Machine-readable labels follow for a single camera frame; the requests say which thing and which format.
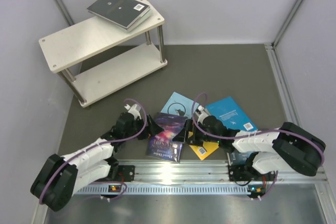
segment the robotic arm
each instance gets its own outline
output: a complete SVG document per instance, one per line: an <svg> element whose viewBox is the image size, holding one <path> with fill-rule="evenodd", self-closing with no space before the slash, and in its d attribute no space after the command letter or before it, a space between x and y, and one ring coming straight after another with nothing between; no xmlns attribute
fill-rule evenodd
<svg viewBox="0 0 336 224"><path fill-rule="evenodd" d="M145 121L140 106L126 105L115 126L94 143L74 153L50 156L35 179L30 192L53 211L59 211L81 188L99 180L118 180L119 163L113 157L128 139L147 139L163 131L150 115ZM323 164L325 144L293 123L269 131L245 132L228 129L206 109L196 110L197 125L188 119L184 128L173 139L189 145L203 146L216 142L227 152L253 152L239 167L229 167L233 181L260 180L263 174L276 170L295 170L315 176Z"/></svg>
<svg viewBox="0 0 336 224"><path fill-rule="evenodd" d="M306 176L315 176L323 163L325 143L293 123L285 122L275 130L246 132L226 128L202 106L195 114L198 116L198 127L193 120L187 120L184 129L173 141L196 146L203 146L203 142L218 142L230 153L253 152L247 158L244 169L240 170L245 178L259 179L263 174L276 170L295 170ZM213 135L222 136L225 140L220 141Z"/></svg>
<svg viewBox="0 0 336 224"><path fill-rule="evenodd" d="M115 177L119 163L113 155L125 138L132 138L145 123L139 105L126 105L125 108L127 112L119 116L115 126L92 144L71 154L54 154L47 159L30 189L40 199L40 203L46 204L53 211L59 211L73 194L90 183L106 177L117 180ZM163 131L150 115L146 118L148 125L138 134L139 140Z"/></svg>

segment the black book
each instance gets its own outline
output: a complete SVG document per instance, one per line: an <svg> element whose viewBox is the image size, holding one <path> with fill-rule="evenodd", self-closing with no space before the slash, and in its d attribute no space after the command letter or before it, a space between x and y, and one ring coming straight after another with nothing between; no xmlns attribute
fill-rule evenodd
<svg viewBox="0 0 336 224"><path fill-rule="evenodd" d="M136 0L97 0L87 9L128 30L134 23L140 23L137 21L150 11L150 6Z"/></svg>

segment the lower shelf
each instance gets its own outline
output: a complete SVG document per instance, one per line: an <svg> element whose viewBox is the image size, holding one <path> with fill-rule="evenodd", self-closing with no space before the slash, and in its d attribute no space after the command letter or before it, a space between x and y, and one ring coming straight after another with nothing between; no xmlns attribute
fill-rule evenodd
<svg viewBox="0 0 336 224"><path fill-rule="evenodd" d="M155 45L142 44L80 73L74 85L87 101L82 107L87 107L166 65Z"/></svg>

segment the shelf top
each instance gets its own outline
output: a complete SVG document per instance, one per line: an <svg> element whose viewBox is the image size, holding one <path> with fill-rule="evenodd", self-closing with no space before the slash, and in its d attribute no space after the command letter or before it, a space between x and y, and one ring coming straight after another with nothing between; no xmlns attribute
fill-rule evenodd
<svg viewBox="0 0 336 224"><path fill-rule="evenodd" d="M152 15L130 32L96 16L41 38L39 44L50 70L58 73L164 23L147 0L138 1L150 5Z"/></svg>

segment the purple book cover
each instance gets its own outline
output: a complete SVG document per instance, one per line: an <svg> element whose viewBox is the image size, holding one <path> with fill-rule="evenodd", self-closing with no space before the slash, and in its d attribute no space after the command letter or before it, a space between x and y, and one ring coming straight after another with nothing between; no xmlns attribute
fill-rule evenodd
<svg viewBox="0 0 336 224"><path fill-rule="evenodd" d="M179 162L183 144L172 139L182 130L187 117L158 113L154 120L164 131L149 139L147 156Z"/></svg>

